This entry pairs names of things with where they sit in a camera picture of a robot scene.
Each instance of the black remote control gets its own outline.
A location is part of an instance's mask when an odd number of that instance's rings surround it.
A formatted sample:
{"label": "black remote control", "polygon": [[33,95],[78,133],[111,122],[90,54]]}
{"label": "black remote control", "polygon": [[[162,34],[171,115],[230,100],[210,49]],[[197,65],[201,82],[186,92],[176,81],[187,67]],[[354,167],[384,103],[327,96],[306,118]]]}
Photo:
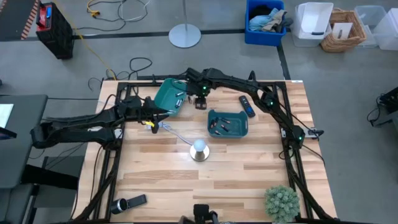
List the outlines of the black remote control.
{"label": "black remote control", "polygon": [[145,195],[140,195],[138,197],[127,200],[127,202],[129,204],[129,208],[134,208],[136,206],[147,203],[147,197]]}
{"label": "black remote control", "polygon": [[248,114],[249,118],[252,118],[256,115],[250,103],[248,102],[248,99],[245,96],[240,96],[239,101],[241,102],[243,109]]}

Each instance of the gray floor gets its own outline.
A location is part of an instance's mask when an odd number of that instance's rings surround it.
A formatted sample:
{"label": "gray floor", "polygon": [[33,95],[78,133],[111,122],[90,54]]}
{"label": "gray floor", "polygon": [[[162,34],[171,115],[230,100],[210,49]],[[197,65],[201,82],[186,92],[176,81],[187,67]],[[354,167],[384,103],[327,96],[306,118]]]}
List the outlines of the gray floor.
{"label": "gray floor", "polygon": [[[65,11],[81,26],[104,26],[85,13],[87,1],[60,1]],[[285,1],[291,11],[296,4]],[[356,5],[377,4],[398,7],[395,0],[331,1],[336,7],[353,9]],[[242,29],[246,2],[242,0],[187,0],[188,18],[201,29]],[[149,15],[141,22],[130,23],[120,33],[168,31],[182,22],[179,0],[152,0]],[[116,17],[116,8],[101,6],[102,15]],[[140,12],[125,7],[126,17]],[[84,34],[100,34],[83,30]],[[228,75],[246,78],[251,70],[258,79],[283,79],[275,47],[246,45],[243,34],[203,35],[190,49],[173,47],[167,37],[87,40],[116,72],[128,69],[133,57],[149,57],[154,64],[140,75],[176,74],[187,67],[201,70],[221,69]],[[380,49],[355,49],[345,54],[327,54],[321,48],[296,48],[290,34],[283,47],[292,79],[303,80],[317,128],[325,130],[320,144],[326,161],[338,216],[342,220],[374,223],[396,223],[398,201],[398,133],[392,125],[375,129],[366,115],[375,107],[375,99],[398,84],[398,52]],[[103,77],[102,64],[77,40],[74,58],[55,60],[40,43],[0,42],[0,94],[45,93],[52,97],[97,97],[87,88],[90,77]],[[141,67],[144,62],[134,66]],[[94,112],[95,102],[49,101],[46,116],[75,116]],[[69,145],[46,150],[56,156]],[[79,150],[75,156],[84,155]],[[40,150],[34,149],[32,157]],[[29,161],[40,164],[43,157]],[[37,223],[62,221],[70,207],[39,210]]]}

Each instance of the green plant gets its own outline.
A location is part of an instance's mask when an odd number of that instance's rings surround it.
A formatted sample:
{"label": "green plant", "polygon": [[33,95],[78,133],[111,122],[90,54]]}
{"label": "green plant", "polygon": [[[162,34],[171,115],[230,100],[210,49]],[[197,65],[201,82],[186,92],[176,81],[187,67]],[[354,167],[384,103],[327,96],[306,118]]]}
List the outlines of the green plant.
{"label": "green plant", "polygon": [[266,190],[265,196],[266,213],[275,222],[291,222],[300,212],[299,197],[290,187],[271,187]]}

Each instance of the teal plastic bin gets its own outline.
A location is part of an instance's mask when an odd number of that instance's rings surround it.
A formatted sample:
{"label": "teal plastic bin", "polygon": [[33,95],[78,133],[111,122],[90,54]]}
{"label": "teal plastic bin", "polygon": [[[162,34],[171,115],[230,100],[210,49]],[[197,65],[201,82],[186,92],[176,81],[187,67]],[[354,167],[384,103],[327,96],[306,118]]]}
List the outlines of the teal plastic bin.
{"label": "teal plastic bin", "polygon": [[[218,118],[215,127],[210,128],[211,120]],[[227,119],[230,123],[225,123],[221,119]],[[221,125],[224,125],[228,131],[225,131]],[[215,110],[210,110],[207,119],[207,131],[211,137],[214,138],[241,138],[248,133],[248,116],[244,111],[240,113],[218,113]]]}
{"label": "teal plastic bin", "polygon": [[[155,105],[164,110],[168,110],[170,116],[176,116],[184,103],[187,96],[187,84],[178,81],[174,78],[167,78],[160,86],[155,96]],[[176,108],[175,104],[181,99],[180,107]]]}

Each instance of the wooden tabletop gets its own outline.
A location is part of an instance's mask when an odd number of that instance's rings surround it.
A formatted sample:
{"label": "wooden tabletop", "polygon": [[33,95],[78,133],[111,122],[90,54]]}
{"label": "wooden tabletop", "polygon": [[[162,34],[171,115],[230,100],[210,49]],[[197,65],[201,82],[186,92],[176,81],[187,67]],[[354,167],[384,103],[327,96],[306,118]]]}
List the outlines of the wooden tabletop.
{"label": "wooden tabletop", "polygon": [[[118,83],[103,83],[97,112],[110,94],[115,94]],[[286,81],[290,107],[294,115],[307,126],[313,126],[310,107],[302,82]],[[140,87],[141,97],[154,99],[159,87]],[[178,116],[167,118],[173,130],[193,142],[204,139],[210,148],[205,162],[195,162],[189,155],[190,146],[166,130],[157,134],[145,130],[138,123],[126,123],[121,162],[115,197],[133,198],[147,195],[147,204],[112,215],[112,222],[177,222],[182,215],[193,217],[193,205],[205,203],[218,213],[220,221],[270,222],[265,214],[264,192],[276,185],[289,186],[285,162],[278,158],[282,151],[279,126],[271,115],[260,111],[251,98],[256,116],[249,118],[249,132],[241,139],[215,139],[206,130],[208,110],[238,113],[242,106],[241,92],[227,88],[212,90],[207,97],[207,110],[196,110],[186,101]],[[110,99],[111,107],[114,98]],[[304,144],[320,153],[316,140]],[[75,217],[90,201],[93,168],[99,144],[88,145],[79,183],[79,197]],[[100,152],[96,166],[96,192],[100,179],[104,152]],[[301,149],[308,189],[331,216],[335,207],[331,197],[325,168],[319,157],[304,147]],[[108,193],[103,197],[100,217]],[[302,216],[305,217],[303,200]]]}

